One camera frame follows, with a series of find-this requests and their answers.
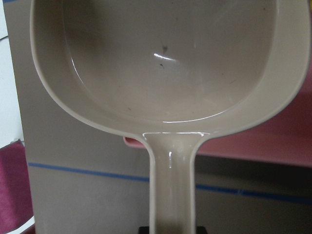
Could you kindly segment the beige plastic dustpan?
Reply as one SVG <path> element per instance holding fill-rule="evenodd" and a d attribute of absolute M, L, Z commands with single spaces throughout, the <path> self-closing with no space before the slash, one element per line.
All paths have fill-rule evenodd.
<path fill-rule="evenodd" d="M 140 141 L 152 234 L 194 234 L 195 155 L 298 93 L 310 60 L 307 0 L 34 0 L 38 76 L 68 114 Z"/>

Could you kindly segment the pink plastic bin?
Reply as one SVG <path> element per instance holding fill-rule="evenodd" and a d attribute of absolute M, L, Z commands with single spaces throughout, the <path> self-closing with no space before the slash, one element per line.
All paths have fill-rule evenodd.
<path fill-rule="evenodd" d="M 306 78 L 293 101 L 270 120 L 202 144 L 198 155 L 295 166 L 312 166 L 312 79 Z"/>

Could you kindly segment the magenta cloth on rack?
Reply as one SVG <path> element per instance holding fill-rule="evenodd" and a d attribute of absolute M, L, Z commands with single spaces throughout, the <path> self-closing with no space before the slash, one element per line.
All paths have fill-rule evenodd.
<path fill-rule="evenodd" d="M 13 231 L 32 216 L 25 148 L 17 141 L 0 150 L 0 232 Z"/>

